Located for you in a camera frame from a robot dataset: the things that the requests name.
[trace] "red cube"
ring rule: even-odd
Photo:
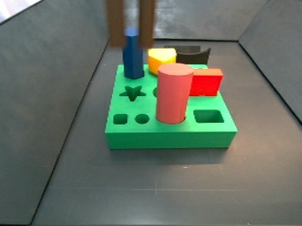
[[[220,69],[194,69],[190,96],[215,96],[222,78],[223,72]]]

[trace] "green block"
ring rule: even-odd
[[[110,149],[229,147],[237,126],[220,93],[190,97],[184,122],[163,124],[156,121],[156,76],[147,65],[144,72],[132,80],[124,77],[124,66],[118,66],[106,124]]]

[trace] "yellow block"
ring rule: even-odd
[[[176,51],[172,48],[148,49],[147,51],[148,70],[158,75],[158,67],[162,64],[176,62]]]

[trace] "red cylinder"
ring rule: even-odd
[[[163,64],[158,67],[156,120],[179,124],[186,119],[194,69],[186,64]]]

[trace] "round hole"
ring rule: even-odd
[[[150,117],[148,117],[147,114],[139,114],[139,115],[136,115],[136,122],[139,124],[146,124],[148,122],[148,120],[150,120]]]
[[[156,98],[156,88],[154,89],[154,96],[155,96],[155,98]]]

